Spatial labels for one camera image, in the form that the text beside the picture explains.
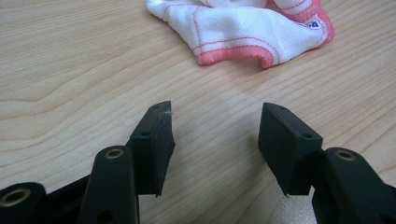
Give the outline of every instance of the wood grain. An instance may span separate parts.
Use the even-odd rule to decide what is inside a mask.
[[[144,1],[1,0],[0,189],[83,177],[165,100],[177,146],[163,196],[140,197],[142,223],[315,223],[310,197],[283,196],[259,153],[263,102],[396,186],[396,2],[322,5],[334,41],[262,70],[253,59],[198,66]]]

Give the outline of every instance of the pink stripe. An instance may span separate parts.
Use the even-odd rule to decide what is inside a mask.
[[[298,4],[296,4],[296,5],[292,6],[292,7],[281,7],[281,9],[288,10],[288,9],[292,9],[292,8],[295,8],[295,7],[299,7],[304,2],[306,2],[306,0],[303,0],[301,3],[298,3]]]
[[[196,56],[200,65],[210,65],[232,58],[259,58],[260,65],[267,68],[273,65],[272,54],[261,46],[242,46],[230,49],[215,49]]]
[[[289,18],[292,21],[297,21],[297,22],[306,22],[309,19],[311,19],[315,14],[317,14],[318,10],[320,9],[320,0],[313,0],[311,6],[309,6],[306,10],[290,15],[285,12],[285,16]]]
[[[235,38],[235,39],[228,39],[228,40],[219,40],[219,41],[214,41],[214,42],[208,42],[208,43],[204,43],[204,44],[202,44],[202,45],[200,45],[200,46],[198,46],[198,47],[196,47],[196,48],[194,48],[194,49],[192,49],[192,50],[201,48],[201,51],[202,51],[202,47],[205,46],[205,45],[217,44],[217,43],[224,43],[224,42],[230,42],[230,41],[235,41],[235,40],[240,40],[240,39],[255,39],[255,40],[261,41],[262,43],[267,44],[268,46],[270,46],[270,47],[274,50],[274,52],[276,52],[277,61],[280,63],[279,52],[276,50],[276,48],[274,48],[274,46],[272,46],[270,43],[266,42],[265,40],[261,40],[261,39],[256,38],[256,37],[248,37],[248,36],[247,36],[247,37],[239,37],[239,38]]]

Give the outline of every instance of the black plastic bracket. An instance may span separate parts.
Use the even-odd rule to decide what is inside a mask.
[[[264,103],[259,149],[284,194],[315,188],[318,223],[396,223],[394,187],[354,151],[321,149],[323,138],[287,108]]]
[[[170,101],[151,106],[126,146],[101,150],[90,175],[50,194],[37,183],[0,190],[0,223],[139,223],[138,194],[162,194],[171,115]]]

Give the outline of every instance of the screw hole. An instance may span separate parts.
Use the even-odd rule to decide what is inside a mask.
[[[29,189],[15,189],[10,193],[6,194],[0,199],[1,207],[10,207],[15,204],[23,202],[30,195],[31,191]]]
[[[355,156],[353,156],[352,154],[350,154],[349,152],[345,152],[342,150],[338,150],[336,152],[337,156],[343,160],[346,161],[354,161],[355,160]]]
[[[312,137],[312,134],[310,134],[310,133],[303,133],[303,137],[304,137],[304,138],[311,138],[311,137]]]
[[[116,158],[122,156],[122,154],[123,154],[123,150],[122,149],[115,148],[115,149],[109,150],[105,154],[105,157],[108,158],[108,159],[116,159]]]
[[[113,219],[113,215],[109,211],[102,212],[96,218],[96,222],[98,223],[107,223]]]

